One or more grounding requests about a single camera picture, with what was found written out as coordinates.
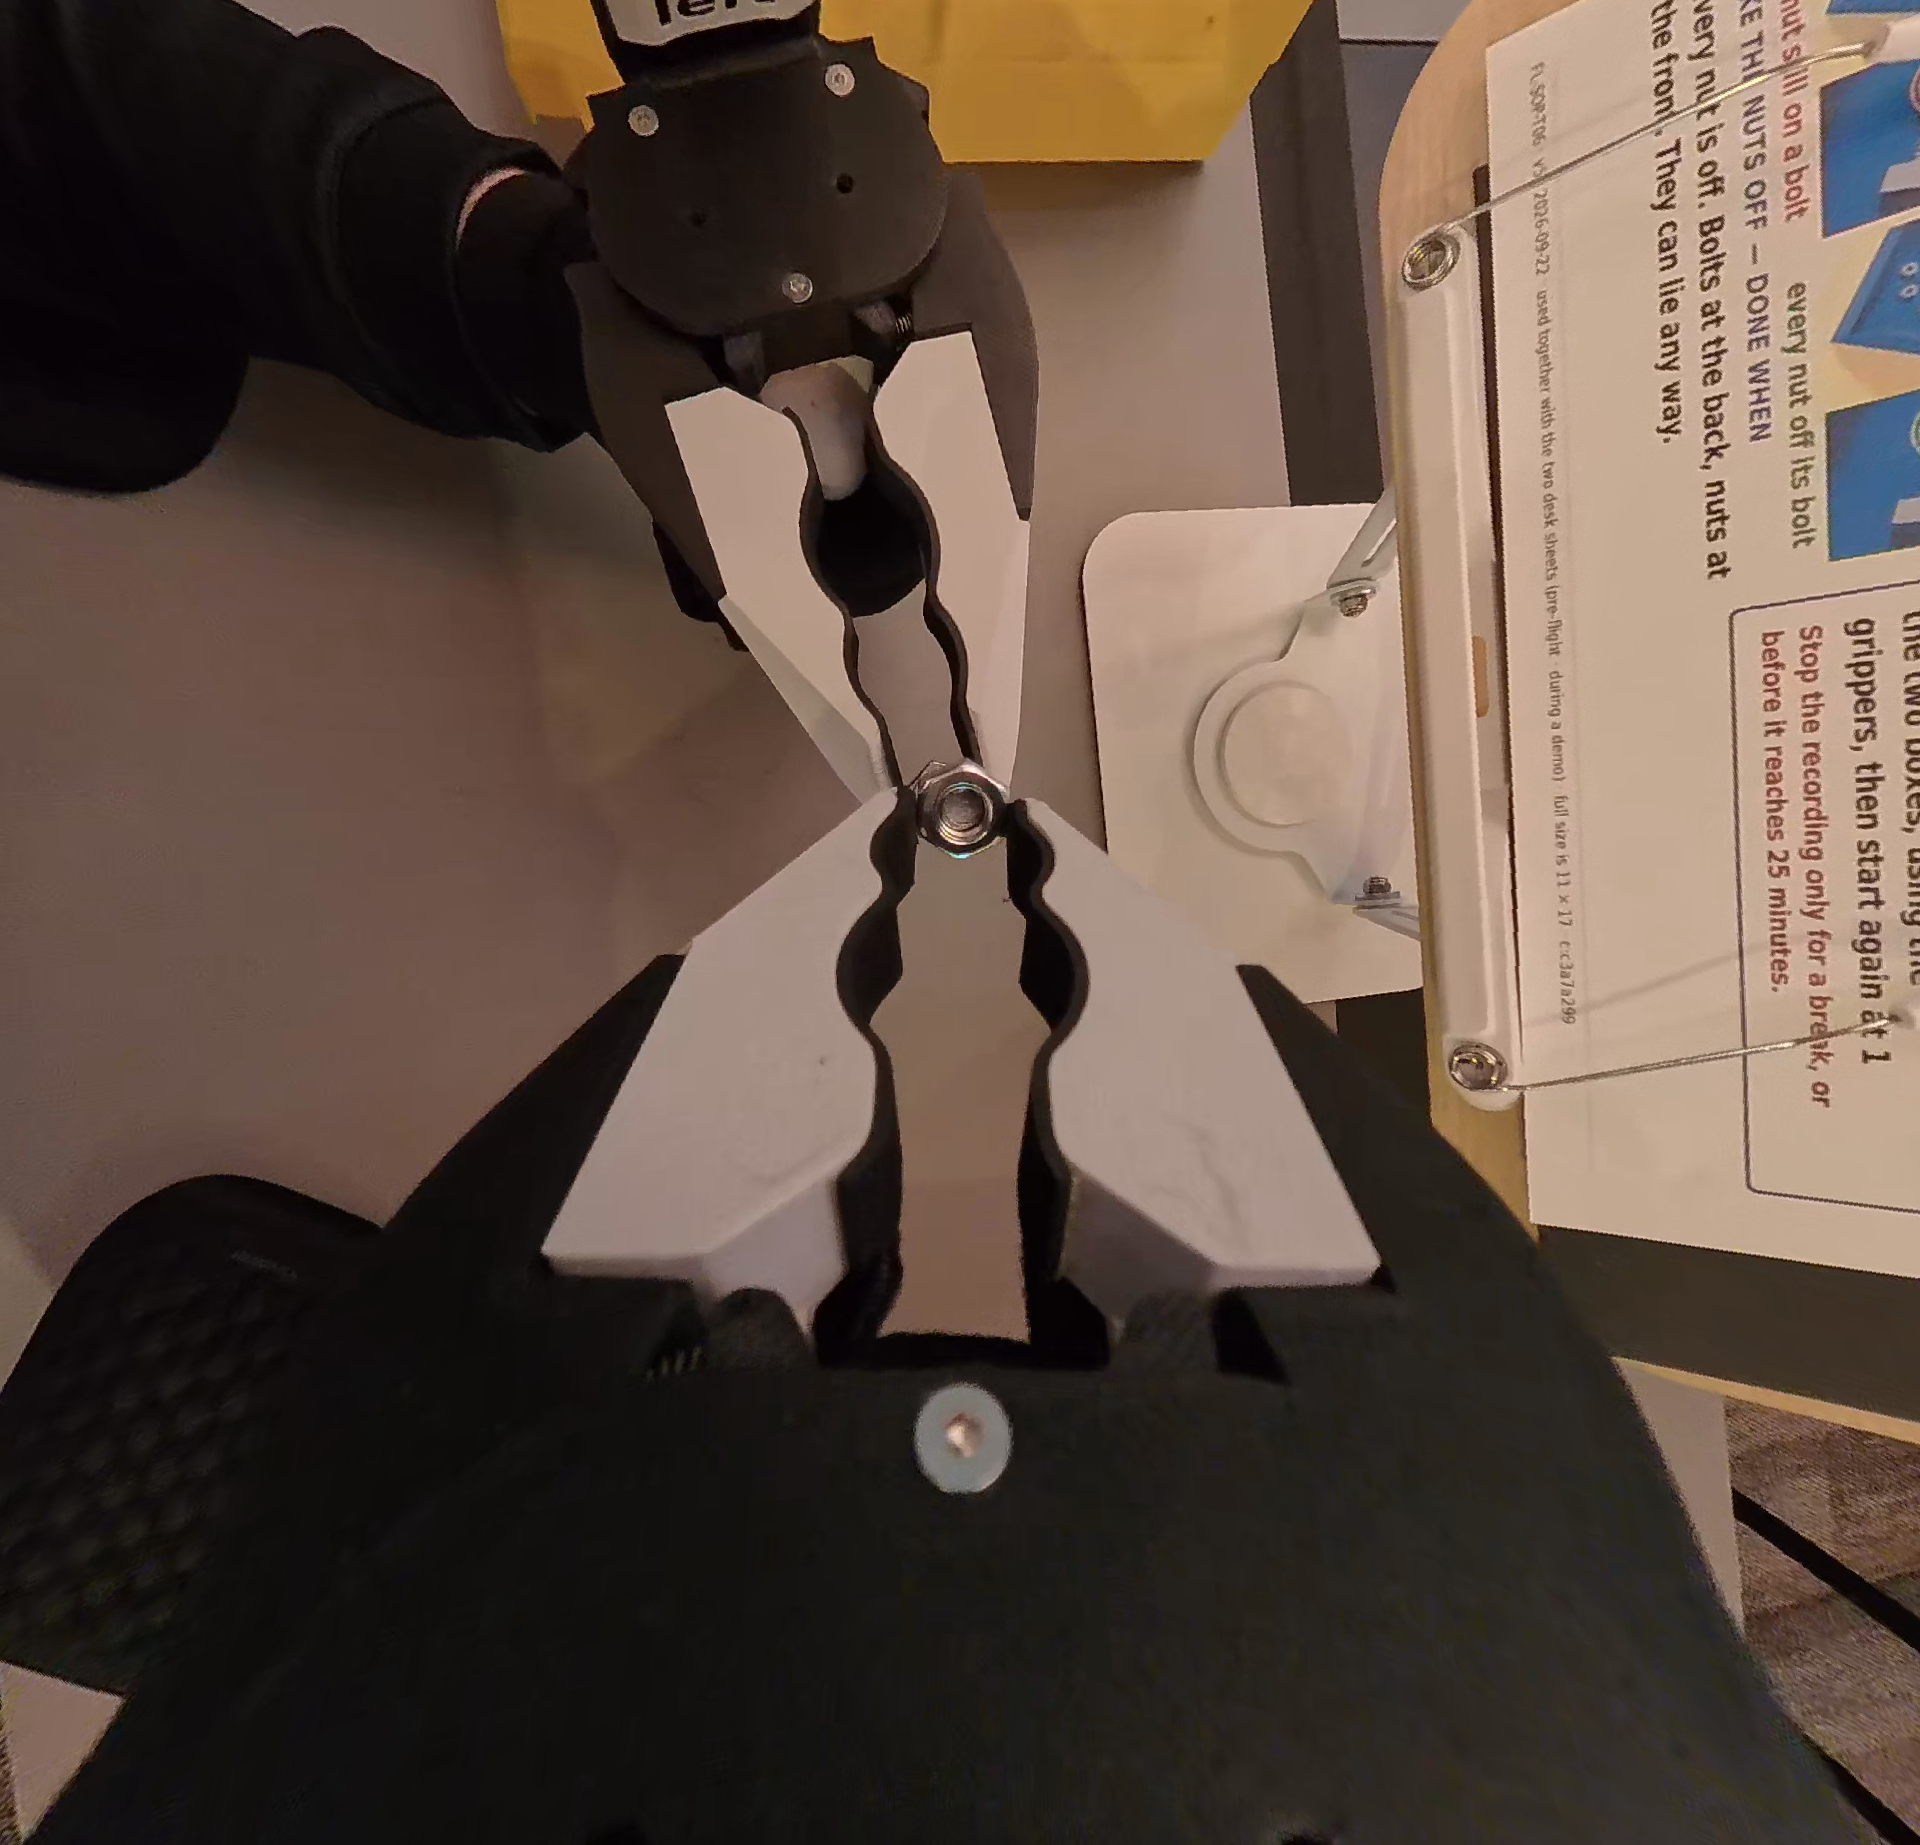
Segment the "person's left hand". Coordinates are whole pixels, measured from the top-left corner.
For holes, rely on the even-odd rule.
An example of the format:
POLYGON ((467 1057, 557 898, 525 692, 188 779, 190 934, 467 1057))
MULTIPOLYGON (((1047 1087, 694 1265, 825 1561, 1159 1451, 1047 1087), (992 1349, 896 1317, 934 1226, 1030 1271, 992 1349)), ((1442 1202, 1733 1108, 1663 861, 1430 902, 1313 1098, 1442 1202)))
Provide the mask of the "person's left hand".
POLYGON ((557 451, 597 422, 568 277, 585 201, 537 148, 469 122, 345 29, 252 12, 252 349, 428 430, 557 451))

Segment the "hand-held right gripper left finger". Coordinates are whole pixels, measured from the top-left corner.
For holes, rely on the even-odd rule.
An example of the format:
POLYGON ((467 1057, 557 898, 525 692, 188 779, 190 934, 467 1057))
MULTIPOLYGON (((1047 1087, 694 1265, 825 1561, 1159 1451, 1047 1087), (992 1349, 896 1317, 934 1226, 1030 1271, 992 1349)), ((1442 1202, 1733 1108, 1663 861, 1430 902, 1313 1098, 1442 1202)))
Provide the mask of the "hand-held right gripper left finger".
POLYGON ((805 1333, 898 1243, 894 1089, 915 811, 878 792, 675 962, 540 1253, 563 1276, 775 1295, 805 1333))

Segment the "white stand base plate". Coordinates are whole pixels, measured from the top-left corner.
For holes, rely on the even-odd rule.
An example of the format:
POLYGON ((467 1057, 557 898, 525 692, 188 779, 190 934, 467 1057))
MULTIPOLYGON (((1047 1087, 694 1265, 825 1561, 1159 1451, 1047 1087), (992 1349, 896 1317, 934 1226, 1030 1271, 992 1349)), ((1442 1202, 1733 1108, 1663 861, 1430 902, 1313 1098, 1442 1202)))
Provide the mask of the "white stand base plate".
POLYGON ((1391 505, 1132 514, 1081 607, 1117 866, 1306 1002, 1418 989, 1391 505))

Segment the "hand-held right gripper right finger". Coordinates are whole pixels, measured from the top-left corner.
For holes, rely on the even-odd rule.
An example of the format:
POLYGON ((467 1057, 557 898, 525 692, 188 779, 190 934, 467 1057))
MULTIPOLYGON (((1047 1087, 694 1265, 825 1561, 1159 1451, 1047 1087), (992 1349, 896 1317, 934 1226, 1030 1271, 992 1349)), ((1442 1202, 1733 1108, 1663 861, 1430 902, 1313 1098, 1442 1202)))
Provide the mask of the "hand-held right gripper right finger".
POLYGON ((1379 1253, 1241 967, 1042 802, 1005 815, 1020 992, 1028 1337, 1107 1343, 1147 1301, 1374 1281, 1379 1253))

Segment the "wooden stand board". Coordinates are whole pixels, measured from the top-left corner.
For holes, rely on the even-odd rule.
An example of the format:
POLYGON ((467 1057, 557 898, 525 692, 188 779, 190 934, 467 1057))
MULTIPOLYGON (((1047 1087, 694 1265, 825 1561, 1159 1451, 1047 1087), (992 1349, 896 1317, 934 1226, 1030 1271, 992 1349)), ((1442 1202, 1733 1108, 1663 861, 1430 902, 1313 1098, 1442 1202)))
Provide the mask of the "wooden stand board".
MULTIPOLYGON (((1576 0, 1468 0, 1411 86, 1379 189, 1383 400, 1394 464, 1389 304, 1411 239, 1452 218, 1484 162, 1484 53, 1576 0)), ((1427 1098, 1442 1137, 1531 1231, 1525 1121, 1478 1112, 1447 1087, 1427 1015, 1427 1098)), ((1916 1445, 1916 1281, 1720 1249, 1534 1231, 1549 1271, 1609 1353, 1647 1374, 1916 1445)))

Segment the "steel hex bolt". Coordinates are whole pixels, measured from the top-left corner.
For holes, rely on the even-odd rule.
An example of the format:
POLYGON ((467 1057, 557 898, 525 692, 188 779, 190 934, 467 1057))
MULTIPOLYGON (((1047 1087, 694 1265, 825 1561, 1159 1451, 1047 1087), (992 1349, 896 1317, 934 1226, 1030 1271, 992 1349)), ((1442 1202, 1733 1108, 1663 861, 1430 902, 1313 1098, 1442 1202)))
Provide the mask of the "steel hex bolt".
POLYGON ((915 828, 926 846, 954 857, 992 848, 1005 829, 1006 794, 973 760, 929 760, 911 783, 915 828))

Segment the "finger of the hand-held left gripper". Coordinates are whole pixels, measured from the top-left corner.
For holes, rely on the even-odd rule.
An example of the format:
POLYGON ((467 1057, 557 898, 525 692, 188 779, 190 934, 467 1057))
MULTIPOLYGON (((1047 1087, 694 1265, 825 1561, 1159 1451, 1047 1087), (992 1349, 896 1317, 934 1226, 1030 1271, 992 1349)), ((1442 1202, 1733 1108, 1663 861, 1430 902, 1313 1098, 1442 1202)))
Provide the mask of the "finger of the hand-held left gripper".
POLYGON ((856 678, 854 623, 915 588, 904 539, 845 547, 820 579, 825 499, 798 422, 733 389, 667 407, 717 579, 717 611, 849 792, 899 787, 884 718, 856 678))
POLYGON ((954 741, 989 773, 1020 746, 1028 518, 1015 505, 987 379, 969 329, 915 344, 878 383, 881 454, 927 538, 924 620, 954 741))

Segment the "yellow plastic bin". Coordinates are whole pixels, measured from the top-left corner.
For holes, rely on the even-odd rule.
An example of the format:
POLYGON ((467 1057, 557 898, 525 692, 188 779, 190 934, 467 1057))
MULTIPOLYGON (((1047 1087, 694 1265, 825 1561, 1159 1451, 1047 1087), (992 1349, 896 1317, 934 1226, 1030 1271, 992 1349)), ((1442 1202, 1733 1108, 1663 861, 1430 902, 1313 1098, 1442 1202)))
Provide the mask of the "yellow plastic bin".
POLYGON ((622 83, 692 81, 820 40, 929 96, 954 162, 1202 161, 1317 0, 495 0, 537 119, 622 83))

